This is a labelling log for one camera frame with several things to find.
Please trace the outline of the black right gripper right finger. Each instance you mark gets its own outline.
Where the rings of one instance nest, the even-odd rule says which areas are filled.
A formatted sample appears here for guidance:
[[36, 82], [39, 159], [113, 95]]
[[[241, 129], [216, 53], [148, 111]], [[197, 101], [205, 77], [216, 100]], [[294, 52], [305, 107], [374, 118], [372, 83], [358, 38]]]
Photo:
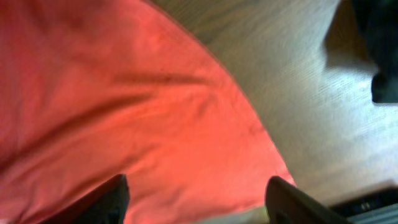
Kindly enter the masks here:
[[350, 224], [279, 176], [269, 179], [265, 204], [270, 224]]

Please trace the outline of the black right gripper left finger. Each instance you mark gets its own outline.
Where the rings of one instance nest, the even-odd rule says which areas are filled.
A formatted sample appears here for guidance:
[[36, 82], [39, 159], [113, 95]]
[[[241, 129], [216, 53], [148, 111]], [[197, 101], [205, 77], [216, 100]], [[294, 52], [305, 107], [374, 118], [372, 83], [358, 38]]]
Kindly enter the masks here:
[[129, 201], [127, 177], [118, 174], [43, 224], [122, 224]]

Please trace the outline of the orange t-shirt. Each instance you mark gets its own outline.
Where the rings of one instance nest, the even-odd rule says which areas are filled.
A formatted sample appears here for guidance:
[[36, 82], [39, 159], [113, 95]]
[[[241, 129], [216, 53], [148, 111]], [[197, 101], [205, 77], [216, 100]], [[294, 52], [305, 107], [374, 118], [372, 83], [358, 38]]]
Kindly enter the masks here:
[[194, 223], [293, 182], [241, 89], [145, 1], [1, 2], [1, 218], [40, 223], [115, 175], [126, 223]]

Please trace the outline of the dark blue-grey garment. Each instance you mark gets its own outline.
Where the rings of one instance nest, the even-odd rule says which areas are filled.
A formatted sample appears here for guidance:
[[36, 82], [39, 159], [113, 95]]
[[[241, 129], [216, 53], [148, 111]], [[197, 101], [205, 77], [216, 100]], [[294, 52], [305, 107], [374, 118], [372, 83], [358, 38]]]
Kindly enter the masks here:
[[353, 0], [368, 54], [378, 67], [372, 79], [374, 103], [397, 103], [397, 0]]

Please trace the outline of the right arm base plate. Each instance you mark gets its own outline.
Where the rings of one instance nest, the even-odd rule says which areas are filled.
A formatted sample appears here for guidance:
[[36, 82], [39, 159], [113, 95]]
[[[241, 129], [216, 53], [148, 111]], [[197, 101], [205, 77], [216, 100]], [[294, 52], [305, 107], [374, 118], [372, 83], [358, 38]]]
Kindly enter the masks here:
[[355, 224], [397, 224], [397, 187], [371, 192], [330, 208]]

